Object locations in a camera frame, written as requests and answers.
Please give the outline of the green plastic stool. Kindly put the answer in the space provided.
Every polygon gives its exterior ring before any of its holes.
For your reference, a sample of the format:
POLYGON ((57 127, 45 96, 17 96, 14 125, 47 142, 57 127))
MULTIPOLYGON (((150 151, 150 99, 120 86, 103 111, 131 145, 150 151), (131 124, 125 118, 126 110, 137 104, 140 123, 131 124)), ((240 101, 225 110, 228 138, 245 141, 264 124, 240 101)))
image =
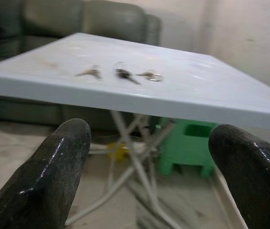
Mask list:
POLYGON ((217 123, 175 119, 175 127, 162 142, 158 172, 170 175, 174 165, 199 166, 202 178, 214 171, 214 161, 208 149, 211 131, 217 123))

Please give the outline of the brass key bunch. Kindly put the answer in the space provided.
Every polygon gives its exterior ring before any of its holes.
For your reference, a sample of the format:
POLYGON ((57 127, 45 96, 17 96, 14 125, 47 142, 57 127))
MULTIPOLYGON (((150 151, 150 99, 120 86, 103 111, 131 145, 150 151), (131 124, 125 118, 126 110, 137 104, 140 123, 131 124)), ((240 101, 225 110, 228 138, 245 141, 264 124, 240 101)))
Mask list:
POLYGON ((91 68, 89 68, 81 73, 78 73, 75 76, 83 76, 83 75, 91 75, 91 76, 95 77, 97 80, 102 79, 98 65, 93 65, 91 68))

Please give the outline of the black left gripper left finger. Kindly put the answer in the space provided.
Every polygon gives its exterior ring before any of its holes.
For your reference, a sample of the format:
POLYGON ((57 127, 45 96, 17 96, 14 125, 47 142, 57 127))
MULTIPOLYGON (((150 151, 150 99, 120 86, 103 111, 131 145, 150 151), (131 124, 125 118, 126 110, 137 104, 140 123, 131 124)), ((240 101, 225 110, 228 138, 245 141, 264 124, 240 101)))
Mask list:
POLYGON ((0 229, 64 229, 90 144, 83 119, 46 137, 0 189, 0 229))

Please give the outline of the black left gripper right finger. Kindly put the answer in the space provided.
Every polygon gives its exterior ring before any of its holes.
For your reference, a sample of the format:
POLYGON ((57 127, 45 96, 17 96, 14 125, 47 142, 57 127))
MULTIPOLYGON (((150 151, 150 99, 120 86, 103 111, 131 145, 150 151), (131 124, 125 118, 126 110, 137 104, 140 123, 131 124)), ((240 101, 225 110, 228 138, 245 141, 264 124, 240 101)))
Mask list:
POLYGON ((248 229, 270 229, 270 143, 218 125, 208 148, 248 229))

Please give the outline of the yellow plastic object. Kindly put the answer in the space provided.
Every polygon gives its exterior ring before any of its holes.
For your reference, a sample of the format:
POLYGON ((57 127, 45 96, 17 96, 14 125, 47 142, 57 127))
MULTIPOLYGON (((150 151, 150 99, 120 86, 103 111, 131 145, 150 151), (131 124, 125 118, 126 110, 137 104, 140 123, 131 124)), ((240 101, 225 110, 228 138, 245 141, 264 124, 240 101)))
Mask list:
POLYGON ((125 144, 120 144, 118 149, 115 151, 115 153, 112 153, 113 148, 115 147, 116 143, 110 143, 107 146, 108 153, 107 156, 109 158, 114 158, 116 162, 122 161, 128 154, 129 150, 125 144))

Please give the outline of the white folding table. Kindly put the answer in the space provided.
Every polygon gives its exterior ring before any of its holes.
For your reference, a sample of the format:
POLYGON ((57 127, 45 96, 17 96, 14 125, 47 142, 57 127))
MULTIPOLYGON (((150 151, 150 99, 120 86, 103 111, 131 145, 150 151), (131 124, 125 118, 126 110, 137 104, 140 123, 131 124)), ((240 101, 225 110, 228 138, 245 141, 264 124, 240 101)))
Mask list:
POLYGON ((111 112, 133 165, 97 202, 67 219, 71 225, 104 204, 137 172, 156 213, 159 206, 141 161, 175 119, 270 129, 270 87, 209 55, 75 33, 0 62, 0 96, 101 108, 111 112), (119 79, 114 64, 141 84, 119 79), (93 65, 101 80, 75 76, 93 65))

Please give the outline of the grey-green leather sofa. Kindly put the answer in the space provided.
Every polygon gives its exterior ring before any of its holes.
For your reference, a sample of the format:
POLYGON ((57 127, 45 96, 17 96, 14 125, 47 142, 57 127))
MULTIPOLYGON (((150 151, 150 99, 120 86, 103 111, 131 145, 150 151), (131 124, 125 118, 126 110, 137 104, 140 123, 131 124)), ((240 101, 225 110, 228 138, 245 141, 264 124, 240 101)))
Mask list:
MULTIPOLYGON (((0 0, 0 61, 76 32, 157 46, 161 20, 136 5, 107 0, 0 0)), ((104 109, 0 96, 0 121, 59 125, 72 118, 115 130, 104 109)))

